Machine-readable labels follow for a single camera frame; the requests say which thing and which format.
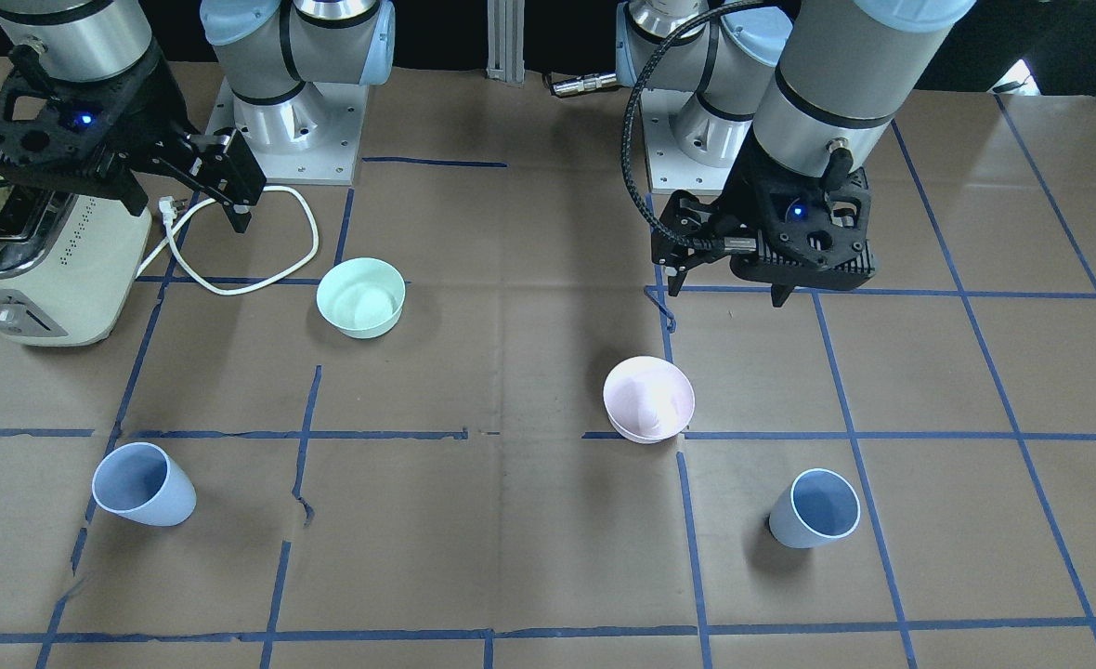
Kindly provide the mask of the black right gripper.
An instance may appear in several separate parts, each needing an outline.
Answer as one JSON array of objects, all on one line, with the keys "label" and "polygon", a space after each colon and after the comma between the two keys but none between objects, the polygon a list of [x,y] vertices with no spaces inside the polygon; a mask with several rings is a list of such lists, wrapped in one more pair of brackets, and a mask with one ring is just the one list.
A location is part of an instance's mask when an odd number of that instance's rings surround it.
[{"label": "black right gripper", "polygon": [[0,90],[0,177],[13,185],[109,199],[140,215],[149,196],[136,173],[172,177],[216,199],[246,233],[267,177],[238,131],[189,122],[157,43],[127,71],[98,82],[55,79],[33,46],[9,52]]}]

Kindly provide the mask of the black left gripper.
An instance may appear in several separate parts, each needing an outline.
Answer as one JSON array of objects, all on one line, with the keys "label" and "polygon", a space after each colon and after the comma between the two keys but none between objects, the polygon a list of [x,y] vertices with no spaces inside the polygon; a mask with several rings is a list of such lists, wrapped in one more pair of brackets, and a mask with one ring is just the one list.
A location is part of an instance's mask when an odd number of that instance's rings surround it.
[{"label": "black left gripper", "polygon": [[693,268],[723,258],[737,277],[769,285],[773,308],[797,287],[853,291],[872,279],[869,182],[849,149],[824,156],[821,174],[808,177],[762,149],[743,149],[713,203],[673,193],[651,233],[667,295],[680,296]]}]

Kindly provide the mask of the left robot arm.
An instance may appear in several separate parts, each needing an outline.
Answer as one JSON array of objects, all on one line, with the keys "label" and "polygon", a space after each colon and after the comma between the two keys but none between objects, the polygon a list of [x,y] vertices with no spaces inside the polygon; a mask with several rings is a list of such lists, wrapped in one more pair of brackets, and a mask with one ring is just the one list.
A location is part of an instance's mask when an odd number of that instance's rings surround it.
[{"label": "left robot arm", "polygon": [[[667,292],[722,259],[767,283],[774,308],[799,287],[853,291],[878,271],[864,162],[969,1],[624,1],[616,75],[620,165],[651,228]],[[633,183],[633,116],[646,89],[689,94],[684,152],[727,165],[713,202],[675,190],[655,215]]]}]

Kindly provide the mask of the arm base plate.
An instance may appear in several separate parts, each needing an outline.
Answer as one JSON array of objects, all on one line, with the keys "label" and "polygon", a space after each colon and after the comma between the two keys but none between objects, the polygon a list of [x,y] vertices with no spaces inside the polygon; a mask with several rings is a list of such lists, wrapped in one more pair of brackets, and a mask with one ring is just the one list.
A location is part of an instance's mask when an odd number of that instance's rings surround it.
[{"label": "arm base plate", "polygon": [[205,131],[242,132],[271,185],[352,186],[369,86],[307,82],[275,105],[255,106],[222,81]]},{"label": "arm base plate", "polygon": [[751,120],[719,117],[696,93],[649,89],[641,97],[650,193],[721,194]]}]

